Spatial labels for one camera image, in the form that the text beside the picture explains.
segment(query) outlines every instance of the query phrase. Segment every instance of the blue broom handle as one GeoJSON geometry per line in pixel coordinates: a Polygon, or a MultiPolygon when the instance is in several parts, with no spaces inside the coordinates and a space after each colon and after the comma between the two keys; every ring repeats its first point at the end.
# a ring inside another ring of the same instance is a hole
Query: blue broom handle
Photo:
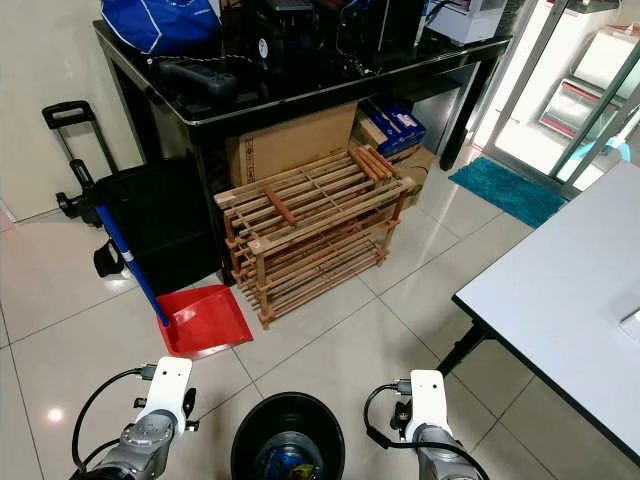
{"type": "Polygon", "coordinates": [[[156,314],[158,315],[158,317],[160,317],[162,326],[169,327],[169,319],[162,310],[162,307],[158,303],[158,300],[156,300],[156,296],[153,294],[151,286],[147,283],[147,279],[144,277],[142,270],[140,270],[140,267],[138,267],[138,263],[135,261],[133,255],[129,251],[127,242],[124,241],[124,238],[122,237],[120,230],[118,230],[118,227],[116,226],[111,213],[109,213],[109,209],[105,205],[100,205],[96,207],[96,211],[98,212],[98,215],[100,215],[100,219],[102,220],[102,223],[104,223],[104,226],[109,232],[109,235],[111,235],[111,238],[116,244],[116,247],[118,247],[118,250],[120,250],[120,253],[122,254],[125,262],[127,262],[129,270],[131,270],[131,273],[133,273],[133,275],[136,277],[136,280],[138,280],[140,288],[142,288],[142,291],[149,300],[149,303],[151,303],[151,306],[156,311],[156,314]]]}

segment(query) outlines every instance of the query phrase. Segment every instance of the blue bag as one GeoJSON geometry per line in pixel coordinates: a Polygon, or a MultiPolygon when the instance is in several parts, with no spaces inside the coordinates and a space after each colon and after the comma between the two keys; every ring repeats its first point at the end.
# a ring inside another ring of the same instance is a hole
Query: blue bag
{"type": "Polygon", "coordinates": [[[152,55],[180,54],[221,29],[208,0],[103,0],[102,16],[123,42],[152,55]]]}

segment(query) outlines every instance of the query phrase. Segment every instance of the red dustpan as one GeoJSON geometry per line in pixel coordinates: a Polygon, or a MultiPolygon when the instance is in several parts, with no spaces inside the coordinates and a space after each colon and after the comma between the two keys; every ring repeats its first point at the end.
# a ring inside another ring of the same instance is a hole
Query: red dustpan
{"type": "Polygon", "coordinates": [[[197,360],[253,340],[229,287],[184,290],[157,298],[170,325],[158,325],[169,353],[197,360]]]}

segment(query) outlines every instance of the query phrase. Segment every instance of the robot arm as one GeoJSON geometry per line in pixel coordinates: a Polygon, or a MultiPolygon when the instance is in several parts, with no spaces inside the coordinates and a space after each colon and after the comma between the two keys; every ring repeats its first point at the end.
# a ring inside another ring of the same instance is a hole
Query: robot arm
{"type": "Polygon", "coordinates": [[[165,470],[169,446],[185,430],[195,431],[198,422],[189,422],[195,389],[185,395],[191,360],[163,357],[156,366],[147,399],[137,399],[144,409],[134,424],[122,431],[118,444],[90,472],[79,480],[151,480],[165,470]]]}
{"type": "Polygon", "coordinates": [[[447,400],[442,374],[413,370],[411,380],[399,380],[374,390],[365,404],[367,435],[383,448],[412,448],[418,455],[420,480],[488,480],[486,472],[453,437],[447,424],[447,400]],[[391,427],[400,430],[400,443],[392,442],[369,424],[371,401],[383,389],[412,399],[398,402],[391,427]]]}

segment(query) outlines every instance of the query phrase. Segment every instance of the trash can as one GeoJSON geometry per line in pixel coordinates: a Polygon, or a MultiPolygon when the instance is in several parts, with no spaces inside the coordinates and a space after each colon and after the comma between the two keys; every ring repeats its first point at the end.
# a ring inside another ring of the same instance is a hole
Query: trash can
{"type": "Polygon", "coordinates": [[[331,410],[305,393],[279,393],[256,405],[238,428],[231,478],[340,480],[344,455],[331,410]]]}

